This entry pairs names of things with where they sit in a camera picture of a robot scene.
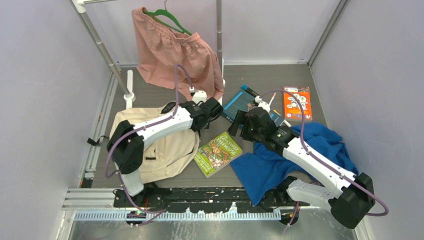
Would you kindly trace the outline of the dark blue hardcover book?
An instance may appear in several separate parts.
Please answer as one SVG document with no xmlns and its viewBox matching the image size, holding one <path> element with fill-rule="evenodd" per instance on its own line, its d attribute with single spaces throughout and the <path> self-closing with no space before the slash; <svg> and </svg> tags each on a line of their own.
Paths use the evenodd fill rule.
<svg viewBox="0 0 424 240">
<path fill-rule="evenodd" d="M 237 111 L 248 112 L 254 107 L 255 97 L 244 92 L 240 89 L 227 103 L 223 106 L 222 117 L 230 121 L 234 121 Z"/>
</svg>

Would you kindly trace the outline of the orange comic paperback book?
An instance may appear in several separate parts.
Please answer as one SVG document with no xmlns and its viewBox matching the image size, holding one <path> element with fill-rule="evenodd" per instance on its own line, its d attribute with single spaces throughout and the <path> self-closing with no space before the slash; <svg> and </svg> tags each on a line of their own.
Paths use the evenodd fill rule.
<svg viewBox="0 0 424 240">
<path fill-rule="evenodd" d="M 294 87 L 284 86 L 283 90 L 290 92 L 283 93 L 283 111 L 284 116 L 290 121 L 302 121 L 302 112 L 299 106 L 302 107 L 305 116 L 305 122 L 313 120 L 310 88 L 308 86 Z"/>
</svg>

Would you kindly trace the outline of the green treehouse paperback book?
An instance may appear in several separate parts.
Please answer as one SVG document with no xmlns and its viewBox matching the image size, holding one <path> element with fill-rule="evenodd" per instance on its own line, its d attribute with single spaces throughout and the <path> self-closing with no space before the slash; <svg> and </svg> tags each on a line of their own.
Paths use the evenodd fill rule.
<svg viewBox="0 0 424 240">
<path fill-rule="evenodd" d="M 194 161 L 204 176 L 209 178 L 242 154 L 242 148 L 227 132 L 223 132 L 201 146 L 194 156 Z"/>
</svg>

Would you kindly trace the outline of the beige canvas backpack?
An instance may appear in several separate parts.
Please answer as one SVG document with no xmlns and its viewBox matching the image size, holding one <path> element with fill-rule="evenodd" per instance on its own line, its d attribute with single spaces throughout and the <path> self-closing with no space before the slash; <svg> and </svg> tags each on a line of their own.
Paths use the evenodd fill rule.
<svg viewBox="0 0 424 240">
<path fill-rule="evenodd" d="M 157 108 L 133 107 L 119 111 L 110 130 L 111 137 L 118 124 L 127 120 L 130 124 L 156 119 L 174 110 L 176 103 L 168 102 Z M 191 129 L 178 131 L 147 146 L 139 168 L 144 183 L 156 182 L 179 175 L 194 159 L 200 145 L 200 136 Z"/>
</svg>

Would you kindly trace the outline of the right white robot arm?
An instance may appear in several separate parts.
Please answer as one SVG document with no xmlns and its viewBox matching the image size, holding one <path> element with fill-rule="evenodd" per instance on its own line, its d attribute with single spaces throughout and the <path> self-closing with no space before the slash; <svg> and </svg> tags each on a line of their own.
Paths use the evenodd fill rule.
<svg viewBox="0 0 424 240">
<path fill-rule="evenodd" d="M 297 178 L 283 180 L 277 198 L 283 205 L 304 202 L 327 210 L 344 227 L 354 229 L 369 214 L 376 201 L 372 178 L 366 173 L 346 170 L 313 147 L 285 123 L 276 125 L 261 107 L 248 112 L 238 110 L 228 128 L 231 136 L 263 144 L 268 150 L 297 164 L 322 185 L 313 185 Z"/>
</svg>

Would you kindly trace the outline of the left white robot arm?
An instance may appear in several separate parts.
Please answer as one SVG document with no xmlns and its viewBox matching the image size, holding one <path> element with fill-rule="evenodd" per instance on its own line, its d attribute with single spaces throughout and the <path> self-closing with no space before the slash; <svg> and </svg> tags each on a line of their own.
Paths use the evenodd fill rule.
<svg viewBox="0 0 424 240">
<path fill-rule="evenodd" d="M 146 200 L 146 183 L 179 175 L 196 155 L 200 131 L 222 111 L 212 97 L 180 103 L 146 121 L 127 116 L 116 124 L 107 145 L 108 160 L 120 174 L 126 200 L 141 206 Z"/>
</svg>

